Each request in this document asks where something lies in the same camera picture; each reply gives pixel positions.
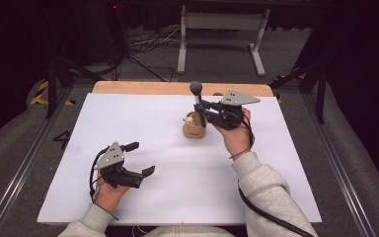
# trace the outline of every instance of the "gray sweatshirt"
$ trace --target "gray sweatshirt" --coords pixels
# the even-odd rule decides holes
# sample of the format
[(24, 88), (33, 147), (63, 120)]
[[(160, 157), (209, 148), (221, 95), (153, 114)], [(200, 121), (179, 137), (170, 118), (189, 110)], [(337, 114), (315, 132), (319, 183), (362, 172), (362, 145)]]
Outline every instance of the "gray sweatshirt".
[[(239, 178), (239, 187), (245, 197), (259, 209), (318, 236), (303, 211), (291, 198), (289, 187), (282, 177), (268, 165), (258, 160), (255, 152), (239, 157), (232, 164)], [(245, 206), (248, 235), (257, 236), (299, 236), (256, 214)], [(105, 236), (104, 232), (113, 217), (94, 204), (78, 221), (70, 223), (59, 236)], [(233, 236), (213, 226), (161, 226), (147, 233), (145, 237), (192, 237), (192, 236)]]

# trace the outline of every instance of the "metal frame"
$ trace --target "metal frame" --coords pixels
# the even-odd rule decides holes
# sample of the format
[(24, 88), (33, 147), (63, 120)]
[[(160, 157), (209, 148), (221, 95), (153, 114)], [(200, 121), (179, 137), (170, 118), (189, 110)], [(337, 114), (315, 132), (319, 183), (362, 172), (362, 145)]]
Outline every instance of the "metal frame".
[(266, 22), (270, 9), (264, 10), (263, 14), (213, 14), (213, 13), (190, 13), (184, 5), (181, 13), (181, 44), (178, 57), (178, 74), (186, 71), (187, 57), (187, 29), (223, 29), (257, 31), (255, 43), (250, 43), (250, 52), (255, 63), (258, 75), (265, 76), (263, 62), (261, 61), (259, 48), (263, 39)]
[(23, 188), (23, 185), (26, 182), (27, 177), (29, 176), (29, 173), (32, 170), (39, 156), (39, 152), (42, 148), (42, 145), (45, 142), (45, 139), (47, 138), (47, 135), (52, 125), (56, 121), (57, 116), (59, 115), (61, 109), (63, 108), (60, 105), (63, 105), (63, 103), (67, 100), (70, 92), (71, 92), (71, 88), (62, 89), (59, 95), (59, 98), (57, 100), (57, 105), (59, 106), (55, 108), (55, 110), (52, 113), (52, 116), (49, 119), (44, 120), (44, 123), (42, 124), (32, 146), (30, 147), (29, 152), (24, 158), (23, 163), (21, 164), (14, 178), (10, 182), (7, 191), (2, 196), (0, 200), (0, 228), (6, 216), (8, 215), (12, 205), (17, 199), (18, 194)]
[(361, 236), (376, 236), (371, 226), (371, 223), (369, 222), (368, 217), (363, 209), (361, 201), (359, 200), (356, 194), (355, 188), (353, 187), (346, 173), (346, 170), (343, 167), (341, 158), (338, 155), (338, 152), (334, 147), (334, 144), (332, 143), (332, 140), (329, 137), (328, 132), (326, 131), (325, 126), (320, 123), (320, 120), (314, 113), (316, 108), (314, 106), (312, 96), (310, 94), (302, 94), (302, 98), (309, 114), (313, 118), (313, 122), (316, 128), (318, 129), (323, 142), (325, 143), (332, 170), (338, 180), (338, 184), (341, 187), (343, 196), (346, 200), (347, 205), (349, 206), (350, 212), (352, 213), (352, 217), (355, 220), (356, 226), (358, 227)]

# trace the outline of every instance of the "white board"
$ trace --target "white board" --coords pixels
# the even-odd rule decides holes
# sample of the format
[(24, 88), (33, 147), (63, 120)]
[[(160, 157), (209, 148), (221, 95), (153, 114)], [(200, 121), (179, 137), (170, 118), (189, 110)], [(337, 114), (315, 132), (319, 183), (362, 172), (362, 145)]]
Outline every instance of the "white board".
[[(218, 102), (221, 97), (205, 96)], [(183, 135), (193, 96), (88, 94), (38, 216), (42, 223), (68, 223), (87, 210), (89, 175), (97, 154), (114, 141), (140, 147), (125, 155), (124, 167), (155, 173), (130, 189), (112, 225), (244, 224), (244, 204), (223, 139), (209, 124), (202, 139)], [(253, 151), (277, 170), (309, 221), (321, 222), (278, 102), (262, 97), (246, 105), (256, 137)]]

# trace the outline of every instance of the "person's left hand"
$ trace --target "person's left hand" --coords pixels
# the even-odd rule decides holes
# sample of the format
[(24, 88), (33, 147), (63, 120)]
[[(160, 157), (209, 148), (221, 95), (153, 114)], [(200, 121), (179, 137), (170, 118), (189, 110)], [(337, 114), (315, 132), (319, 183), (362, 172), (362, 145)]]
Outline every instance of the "person's left hand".
[(130, 189), (130, 187), (125, 186), (114, 188), (110, 184), (106, 183), (104, 179), (99, 179), (97, 181), (97, 186), (100, 187), (100, 191), (95, 199), (95, 204), (110, 213), (114, 212), (122, 196), (125, 195), (125, 193)]

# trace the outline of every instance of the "gray sleeve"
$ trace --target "gray sleeve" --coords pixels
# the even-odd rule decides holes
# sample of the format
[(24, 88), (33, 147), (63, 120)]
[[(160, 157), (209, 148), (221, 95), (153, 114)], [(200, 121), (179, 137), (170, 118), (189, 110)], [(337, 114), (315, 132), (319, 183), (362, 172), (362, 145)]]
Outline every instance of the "gray sleeve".
[[(245, 197), (259, 209), (318, 236), (303, 211), (289, 193), (288, 184), (269, 165), (263, 165), (255, 152), (249, 152), (232, 164)], [(254, 211), (246, 209), (249, 236), (298, 236)]]
[(104, 232), (112, 220), (113, 217), (109, 213), (90, 203), (85, 215), (80, 220), (70, 223), (59, 236), (106, 236)]

